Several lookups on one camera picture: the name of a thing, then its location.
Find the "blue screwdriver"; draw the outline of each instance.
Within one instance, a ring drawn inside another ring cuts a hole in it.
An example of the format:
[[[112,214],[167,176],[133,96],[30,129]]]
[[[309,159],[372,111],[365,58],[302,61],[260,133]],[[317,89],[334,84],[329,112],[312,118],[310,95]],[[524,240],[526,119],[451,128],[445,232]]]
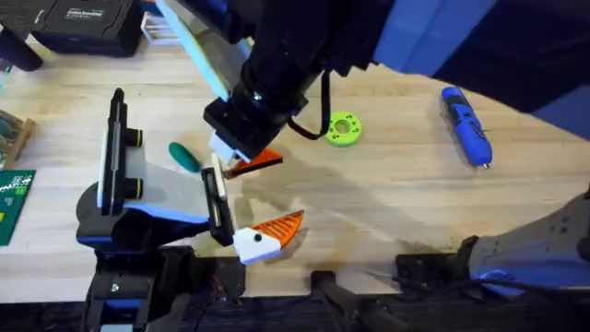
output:
[[[472,165],[483,166],[487,170],[491,164],[491,145],[473,108],[457,87],[444,88],[441,96],[467,159]]]

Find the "black box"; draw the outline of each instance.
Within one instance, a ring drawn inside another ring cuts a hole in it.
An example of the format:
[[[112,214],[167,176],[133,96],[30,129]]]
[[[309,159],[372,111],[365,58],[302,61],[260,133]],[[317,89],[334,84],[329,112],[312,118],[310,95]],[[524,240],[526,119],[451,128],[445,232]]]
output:
[[[32,35],[56,53],[132,56],[143,12],[134,0],[51,0]]]

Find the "green object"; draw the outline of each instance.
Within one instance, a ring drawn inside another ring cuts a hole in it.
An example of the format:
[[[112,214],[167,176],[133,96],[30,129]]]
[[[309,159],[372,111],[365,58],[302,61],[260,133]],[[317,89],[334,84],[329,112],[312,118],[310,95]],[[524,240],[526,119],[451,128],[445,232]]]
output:
[[[359,118],[350,112],[333,112],[325,140],[335,147],[348,147],[357,142],[362,128]]]
[[[170,155],[188,172],[199,172],[201,171],[201,165],[199,161],[193,156],[191,151],[185,148],[182,144],[172,142],[168,146]]]
[[[8,245],[35,171],[0,171],[0,245]]]

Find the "green ring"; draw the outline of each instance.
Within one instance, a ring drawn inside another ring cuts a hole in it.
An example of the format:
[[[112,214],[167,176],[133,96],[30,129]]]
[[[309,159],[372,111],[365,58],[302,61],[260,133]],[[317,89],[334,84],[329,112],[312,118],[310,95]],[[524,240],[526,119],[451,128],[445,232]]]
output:
[[[348,126],[347,133],[340,133],[336,130],[336,124],[344,122]],[[330,117],[328,133],[325,140],[335,147],[349,147],[357,142],[362,132],[359,118],[350,112],[333,112]]]

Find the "green circuit board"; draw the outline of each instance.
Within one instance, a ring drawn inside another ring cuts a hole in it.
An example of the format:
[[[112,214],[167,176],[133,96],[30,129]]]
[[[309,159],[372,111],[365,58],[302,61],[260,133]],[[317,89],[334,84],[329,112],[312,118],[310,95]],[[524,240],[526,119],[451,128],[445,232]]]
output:
[[[35,171],[0,171],[0,245],[8,245]]]

